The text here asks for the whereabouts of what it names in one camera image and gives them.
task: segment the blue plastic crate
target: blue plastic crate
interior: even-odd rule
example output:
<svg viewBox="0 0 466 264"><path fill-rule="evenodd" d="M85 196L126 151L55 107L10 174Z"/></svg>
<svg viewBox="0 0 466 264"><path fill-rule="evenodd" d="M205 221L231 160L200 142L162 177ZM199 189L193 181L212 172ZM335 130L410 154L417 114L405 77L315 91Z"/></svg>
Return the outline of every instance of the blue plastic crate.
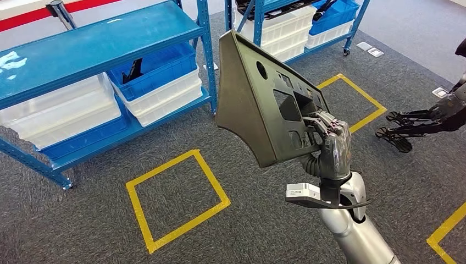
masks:
<svg viewBox="0 0 466 264"><path fill-rule="evenodd" d="M197 69L196 51L187 42L142 57L143 75L122 84L121 73L128 75L132 63L132 61L127 62L107 72L129 102Z"/></svg>
<svg viewBox="0 0 466 264"><path fill-rule="evenodd" d="M321 0L312 5L319 8L325 4L325 2L326 0ZM317 35L346 22L350 22L356 17L358 9L359 4L352 0L336 1L318 21L312 22L312 28L309 34Z"/></svg>
<svg viewBox="0 0 466 264"><path fill-rule="evenodd" d="M121 110L120 117L112 119L106 123L96 126L95 128L79 133L51 146L40 150L35 148L35 150L46 155L51 161L53 161L125 130L129 122L128 112L120 98L118 98L118 96L115 98Z"/></svg>

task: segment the white storage bin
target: white storage bin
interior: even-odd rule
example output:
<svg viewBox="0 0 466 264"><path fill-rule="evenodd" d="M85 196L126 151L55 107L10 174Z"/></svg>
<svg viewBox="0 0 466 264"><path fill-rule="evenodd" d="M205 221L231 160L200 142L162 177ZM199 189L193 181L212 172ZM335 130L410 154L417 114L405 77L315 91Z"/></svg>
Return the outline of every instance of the white storage bin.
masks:
<svg viewBox="0 0 466 264"><path fill-rule="evenodd" d="M53 145L121 115L112 86L106 75L93 76L77 82L70 93L57 90L50 97L34 98L0 111L0 124L18 133L19 138L32 142L37 148ZM72 90L88 93L75 97Z"/></svg>
<svg viewBox="0 0 466 264"><path fill-rule="evenodd" d="M198 78L195 83L192 83L187 89L172 95L163 103L147 109L140 115L136 116L141 126L146 127L153 122L165 117L166 115L180 109L188 103L198 99L202 96L201 90L202 82Z"/></svg>
<svg viewBox="0 0 466 264"><path fill-rule="evenodd" d="M344 23L342 25L336 26L332 29L326 30L322 33L317 35L308 35L308 41L306 43L307 48L317 47L318 45L322 45L326 42L336 39L337 37L341 37L344 34L350 32L351 26L353 25L353 21Z"/></svg>
<svg viewBox="0 0 466 264"><path fill-rule="evenodd" d="M290 36L285 36L276 41L269 42L266 45L262 45L261 48L272 55L278 54L283 51L287 51L290 48L293 48L300 43L307 42L308 35L309 35L309 27L301 31L298 31L296 33L293 33Z"/></svg>
<svg viewBox="0 0 466 264"><path fill-rule="evenodd" d="M105 73L89 77L87 79L70 84L63 88L48 92L44 95L32 98L22 103L15 104L0 111L0 124L9 123L34 113L38 113L51 107L69 102L92 91L105 89L105 81L108 79Z"/></svg>
<svg viewBox="0 0 466 264"><path fill-rule="evenodd" d="M174 95L184 92L190 88L193 84L198 83L199 79L199 67L196 70L179 77L161 87L137 98L133 101L128 102L121 91L116 85L114 85L115 91L120 96L121 100L127 107L127 109L134 115L139 116L146 110L153 108L166 100L171 99Z"/></svg>
<svg viewBox="0 0 466 264"><path fill-rule="evenodd" d="M298 56L299 54L304 52L304 45L306 45L307 40L304 40L301 43L298 43L297 45L294 45L290 47L287 50L281 51L277 54L272 54L274 57L276 57L278 60L285 62L291 58L294 58Z"/></svg>
<svg viewBox="0 0 466 264"><path fill-rule="evenodd" d="M260 46L266 46L273 41L293 35L298 31L301 32L304 29L309 31L312 26L312 17L316 11L317 9L310 5L274 19L264 19ZM235 8L234 27L236 29L240 25L242 18L243 15ZM254 35L254 21L246 20L240 34L252 41Z"/></svg>

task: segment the yellow tape square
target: yellow tape square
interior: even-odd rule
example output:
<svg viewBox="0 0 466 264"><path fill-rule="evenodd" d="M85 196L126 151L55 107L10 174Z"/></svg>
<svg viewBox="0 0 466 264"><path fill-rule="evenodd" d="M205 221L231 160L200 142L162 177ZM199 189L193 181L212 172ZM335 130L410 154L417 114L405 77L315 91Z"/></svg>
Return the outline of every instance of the yellow tape square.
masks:
<svg viewBox="0 0 466 264"><path fill-rule="evenodd" d="M335 76L333 76L332 78L328 79L327 81L319 84L317 86L317 89L322 89L334 82L336 82L337 80L343 80L344 82L346 82L349 86L351 86L353 89L355 89L357 92L359 92L362 96L364 96L364 98L366 98L369 102L371 102L375 107L377 107L378 109L366 116L365 118L363 118L361 121L359 121L358 123L355 123L354 125L352 125L350 128L349 128L349 131L351 133L354 133L356 132L358 129L362 128L363 126L367 125L369 122L371 122L372 120L374 120L375 118L377 118L378 116L380 116L381 114L383 114L385 111L387 111L387 109L385 107L383 107L379 102L377 102L375 99L373 99L370 95L368 95L366 92L364 92L361 88L359 88L359 86L357 86L356 84L354 84L350 79L346 78L343 74L339 73Z"/></svg>
<svg viewBox="0 0 466 264"><path fill-rule="evenodd" d="M188 221L187 223L183 224L182 226L176 228L175 230L171 231L167 235L163 236L162 238L154 241L152 238L151 231L149 229L149 226L146 221L146 217L144 216L144 213L142 212L142 207L141 203L139 202L139 198L137 197L136 189L135 186L153 176L155 176L157 173L160 173L178 163L181 161L184 161L185 159L194 156L196 159L197 163L201 166L202 171L204 174L207 176L207 179L209 180L210 184L212 184L212 187L214 188L215 192L220 198L220 203L218 203L216 206L210 208L209 210L201 213L199 216L195 217L194 219ZM157 249L161 248L162 246L166 245L167 243L171 242L172 240L176 239L177 237L183 235L184 233L188 232L198 224L204 222L211 216L215 215L216 213L220 212L224 208L226 208L228 205L230 205L230 199L228 199L227 195L221 188L220 184L218 183L217 179L215 178L214 174L210 170L209 166L207 165L206 161L204 158L201 156L201 153L199 150L190 150L187 153L174 158L173 160L151 170L150 172L134 179L126 183L126 188L128 189L128 193L130 195L131 203L134 208L134 213L136 214L136 219L139 224L139 227L141 228L141 233L142 237L144 238L144 241L147 246L147 250L149 251L149 254L154 253Z"/></svg>
<svg viewBox="0 0 466 264"><path fill-rule="evenodd" d="M441 246L439 246L440 240L442 240L452 229L466 216L466 202L461 205L443 224L435 230L429 238L427 238L427 244L437 252L437 254L447 264L456 264Z"/></svg>

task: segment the blue metal shelf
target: blue metal shelf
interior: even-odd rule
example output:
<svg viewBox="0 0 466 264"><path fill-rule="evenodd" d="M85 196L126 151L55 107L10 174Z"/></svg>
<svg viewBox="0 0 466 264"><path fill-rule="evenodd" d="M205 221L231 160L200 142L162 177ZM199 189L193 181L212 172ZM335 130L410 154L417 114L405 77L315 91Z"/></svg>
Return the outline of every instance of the blue metal shelf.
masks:
<svg viewBox="0 0 466 264"><path fill-rule="evenodd" d="M2 51L0 57L16 52L27 61L0 75L0 109L202 34L168 1Z"/></svg>
<svg viewBox="0 0 466 264"><path fill-rule="evenodd" d="M177 43L193 40L193 47L196 48L198 38L202 41L208 77L208 89L202 88L201 98L145 128L130 116L128 130L55 160L51 167L1 137L0 151L66 190L73 184L63 177L63 170L205 103L210 103L215 114L217 88L207 0L197 0L197 11L194 22L182 11L181 0L168 0L0 51L0 58L9 54L15 62L25 62L24 65L17 63L15 67L0 72L0 109Z"/></svg>
<svg viewBox="0 0 466 264"><path fill-rule="evenodd" d="M209 93L207 92L204 87L202 87L202 96L195 101L185 105L184 107L176 110L175 112L165 116L164 118L156 121L153 124L150 124L146 127L142 127L137 119L129 114L128 118L128 128L126 130L123 130L122 132L113 135L111 137L108 137L104 140L101 140L99 142L96 142L92 145L86 146L80 150L77 150L75 152L72 152L66 156L63 156L53 162L52 164L52 169L57 172L62 172L66 169L69 169L76 164L83 162L85 160L88 160L92 158L93 156L102 153L108 149L111 149L115 146L118 146L120 144L123 144L139 135L144 134L148 130L151 130L153 128L156 128L176 117L178 117L181 114L184 114L186 112L189 112L199 106L202 106L208 102L211 101L211 97Z"/></svg>
<svg viewBox="0 0 466 264"><path fill-rule="evenodd" d="M335 38L335 39L333 39L333 40L331 40L329 42L326 42L324 44L318 45L318 46L313 47L313 48L304 48L303 53L299 54L298 56L296 56L294 58L291 58L291 59L287 60L285 63L286 64L293 63L293 62L295 62L295 61L309 55L310 53L316 52L318 50L322 50L323 48L327 48L328 46L333 45L333 44L335 44L337 42L340 42L340 41L342 41L344 39L347 39L349 37L351 37L351 33L348 33L348 34L345 34L343 36L337 37L337 38Z"/></svg>
<svg viewBox="0 0 466 264"><path fill-rule="evenodd" d="M251 10L251 4L254 5L254 44L257 46L260 46L260 41L262 38L262 23L264 21L264 14L266 12L278 9L280 7L286 6L288 4L291 4L293 2L297 2L297 0L251 0L249 3L249 7L247 8L244 17L248 17L249 11ZM369 5L370 0L364 0L362 3L359 13L356 16L353 27L351 28L351 32L341 36L335 40L331 40L327 43L324 43L318 47L314 47L312 49L307 49L305 48L304 53L296 56L295 58L292 58L287 61L287 63L294 62L297 59L300 59L304 56L307 56L313 52L316 52L317 50L320 50L322 48L328 47L330 45L333 45L339 41L342 41L344 39L347 39L346 44L343 48L345 55L349 54L350 48L351 48L351 42L353 41L354 35L358 31L360 22L362 18L364 17L364 13L367 9L367 6ZM225 30L230 30L233 27L233 20L232 20L232 0L225 0Z"/></svg>

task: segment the white floor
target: white floor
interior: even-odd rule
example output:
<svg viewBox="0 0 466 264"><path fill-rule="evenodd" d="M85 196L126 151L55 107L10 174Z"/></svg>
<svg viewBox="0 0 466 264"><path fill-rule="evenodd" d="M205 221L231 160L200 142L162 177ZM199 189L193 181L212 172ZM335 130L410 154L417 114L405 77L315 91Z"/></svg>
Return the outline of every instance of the white floor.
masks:
<svg viewBox="0 0 466 264"><path fill-rule="evenodd" d="M121 0L75 12L73 17L85 25L160 1ZM183 1L183 8L196 17L196 0ZM209 0L209 13L223 10L222 0ZM466 7L449 0L372 0L360 29L452 83L466 70L466 58L454 55L466 38ZM58 19L49 17L0 32L0 50L63 30Z"/></svg>

